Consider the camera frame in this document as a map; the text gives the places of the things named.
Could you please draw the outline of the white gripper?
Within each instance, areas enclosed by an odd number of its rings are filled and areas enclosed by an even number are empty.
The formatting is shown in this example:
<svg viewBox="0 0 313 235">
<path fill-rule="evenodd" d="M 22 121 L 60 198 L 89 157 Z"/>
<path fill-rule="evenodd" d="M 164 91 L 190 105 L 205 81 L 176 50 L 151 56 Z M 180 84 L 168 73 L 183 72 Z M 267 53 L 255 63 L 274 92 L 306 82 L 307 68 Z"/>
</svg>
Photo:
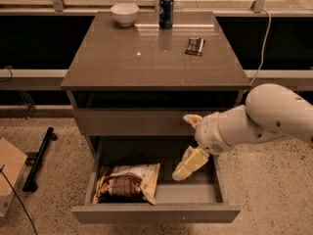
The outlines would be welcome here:
<svg viewBox="0 0 313 235">
<path fill-rule="evenodd" d="M 174 180 L 182 181 L 188 178 L 193 172 L 208 162 L 209 154 L 218 156 L 232 150 L 232 147 L 226 143 L 220 134 L 218 117 L 219 113 L 205 117 L 199 115 L 183 116 L 183 120 L 196 129 L 195 140 L 199 147 L 193 148 L 189 146 L 187 148 L 180 163 L 172 173 Z"/>
</svg>

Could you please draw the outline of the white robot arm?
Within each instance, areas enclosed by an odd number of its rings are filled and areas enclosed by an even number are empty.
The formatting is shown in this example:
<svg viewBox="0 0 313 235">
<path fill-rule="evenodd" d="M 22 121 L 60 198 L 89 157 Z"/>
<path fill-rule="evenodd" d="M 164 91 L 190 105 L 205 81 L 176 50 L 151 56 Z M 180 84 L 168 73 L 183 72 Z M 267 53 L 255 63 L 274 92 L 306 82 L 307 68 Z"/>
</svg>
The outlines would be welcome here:
<svg viewBox="0 0 313 235">
<path fill-rule="evenodd" d="M 223 113 L 205 117 L 185 115 L 195 130 L 196 148 L 190 146 L 172 177 L 181 181 L 204 166 L 208 158 L 235 146 L 296 138 L 313 145 L 313 105 L 284 86 L 261 84 L 246 96 L 246 102 Z"/>
</svg>

